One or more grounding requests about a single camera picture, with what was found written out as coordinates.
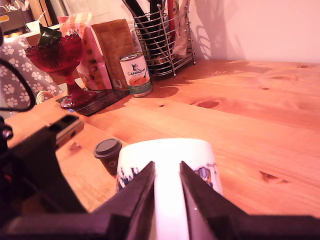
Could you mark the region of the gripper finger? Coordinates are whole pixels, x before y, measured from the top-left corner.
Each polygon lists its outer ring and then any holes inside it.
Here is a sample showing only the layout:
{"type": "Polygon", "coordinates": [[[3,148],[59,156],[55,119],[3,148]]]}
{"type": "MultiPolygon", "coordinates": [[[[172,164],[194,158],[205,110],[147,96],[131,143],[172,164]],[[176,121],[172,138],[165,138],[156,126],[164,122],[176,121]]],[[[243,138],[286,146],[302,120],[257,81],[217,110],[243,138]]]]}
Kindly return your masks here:
{"type": "Polygon", "coordinates": [[[24,175],[22,179],[40,193],[50,211],[86,213],[62,174],[56,156],[56,136],[48,127],[43,127],[14,147],[14,158],[24,175]]]}
{"type": "Polygon", "coordinates": [[[150,161],[124,189],[96,209],[95,240],[148,240],[155,210],[155,163],[150,161]]]}
{"type": "Polygon", "coordinates": [[[248,214],[216,192],[184,161],[179,165],[192,240],[244,240],[238,220],[248,214]]]}

